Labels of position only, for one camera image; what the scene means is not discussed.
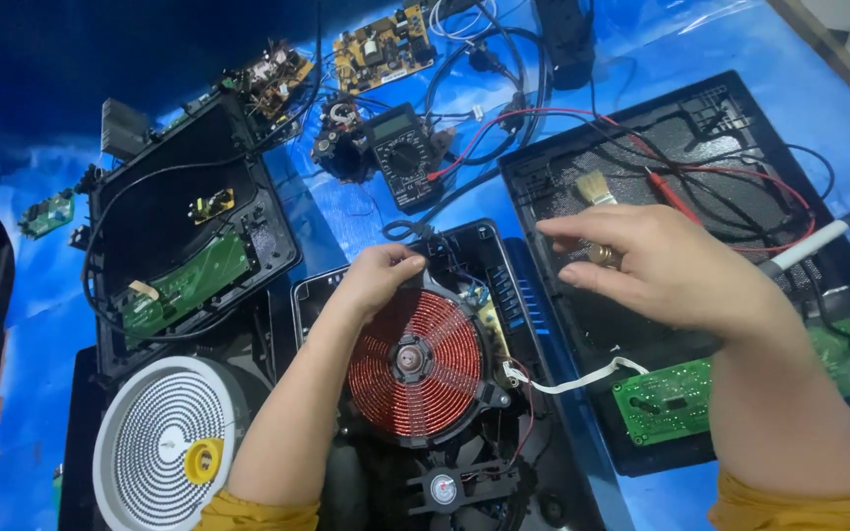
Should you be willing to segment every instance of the blue plastic sheet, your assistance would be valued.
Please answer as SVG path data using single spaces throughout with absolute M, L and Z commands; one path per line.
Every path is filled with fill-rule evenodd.
M 303 16 L 313 16 L 311 3 L 303 4 Z M 505 25 L 537 30 L 529 2 L 499 0 L 499 4 Z M 386 6 L 356 20 L 336 23 L 327 32 L 324 50 L 331 49 L 332 39 L 340 31 L 359 28 L 394 9 Z M 459 28 L 468 17 L 453 17 L 448 28 Z M 813 148 L 830 160 L 838 171 L 838 182 L 827 205 L 836 214 L 850 210 L 850 90 L 765 1 L 599 0 L 595 31 L 595 90 L 600 113 L 611 114 L 735 69 L 783 140 Z M 443 39 L 433 42 L 439 62 L 458 45 Z M 537 51 L 523 39 L 515 37 L 515 42 L 527 68 L 526 90 L 536 90 Z M 491 38 L 489 45 L 513 68 L 501 38 Z M 300 43 L 305 50 L 312 46 L 312 42 Z M 389 104 L 410 101 L 420 111 L 433 70 L 367 95 Z M 184 93 L 202 93 L 205 87 L 182 89 Z M 493 116 L 510 100 L 512 91 L 500 77 L 475 73 L 461 59 L 441 83 L 434 111 L 462 113 L 480 105 Z M 555 92 L 550 104 L 588 109 L 588 87 Z M 265 156 L 303 247 L 304 261 L 288 274 L 291 282 L 344 264 L 363 247 L 384 241 L 380 235 L 383 224 L 405 218 L 378 175 L 363 184 L 340 184 L 324 173 L 314 175 L 317 168 L 310 161 L 309 149 L 317 130 L 316 113 L 314 110 L 306 122 L 299 141 Z M 537 139 L 576 125 L 578 122 L 569 118 L 546 118 L 538 127 Z M 478 127 L 473 120 L 459 124 L 453 150 L 460 152 Z M 491 133 L 477 153 L 490 150 L 502 138 L 501 131 Z M 79 293 L 81 253 L 65 246 L 70 230 L 85 222 L 82 198 L 78 197 L 74 223 L 39 241 L 17 236 L 15 221 L 31 203 L 73 185 L 85 166 L 98 160 L 97 146 L 97 131 L 91 137 L 65 138 L 48 146 L 25 146 L 22 149 L 30 154 L 31 163 L 0 176 L 0 218 L 9 230 L 16 256 L 15 288 L 6 323 L 6 368 L 0 388 L 4 397 L 0 529 L 55 527 L 57 515 L 47 493 L 52 470 L 63 455 L 74 354 L 93 343 L 93 317 Z M 824 167 L 809 155 L 795 156 L 815 186 L 825 187 Z M 457 183 L 489 167 L 465 168 L 456 176 Z M 499 178 L 456 201 L 432 223 L 447 229 L 480 217 L 494 219 L 504 238 L 522 237 Z M 576 377 L 573 362 L 560 345 L 552 344 L 546 355 L 557 380 Z M 590 474 L 609 528 L 693 531 L 709 527 L 704 515 L 715 498 L 716 463 L 634 479 L 616 477 L 606 464 L 590 415 L 575 398 L 566 400 L 576 404 L 578 416 L 569 423 L 576 436 L 577 456 Z

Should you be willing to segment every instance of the mustard shirt sleeve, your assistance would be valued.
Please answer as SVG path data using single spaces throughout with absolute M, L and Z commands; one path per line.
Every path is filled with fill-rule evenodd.
M 314 531 L 319 503 L 303 507 L 272 507 L 235 498 L 225 490 L 202 508 L 195 531 Z
M 850 531 L 850 498 L 814 500 L 759 492 L 721 471 L 707 515 L 718 531 Z

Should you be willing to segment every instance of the red coil wire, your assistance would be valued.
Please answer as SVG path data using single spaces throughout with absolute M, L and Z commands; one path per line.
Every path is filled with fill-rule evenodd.
M 390 352 L 407 334 L 433 353 L 431 372 L 415 383 L 395 379 Z M 353 402 L 370 422 L 404 437 L 432 436 L 462 416 L 481 380 L 477 332 L 452 301 L 403 288 L 366 326 L 348 370 Z

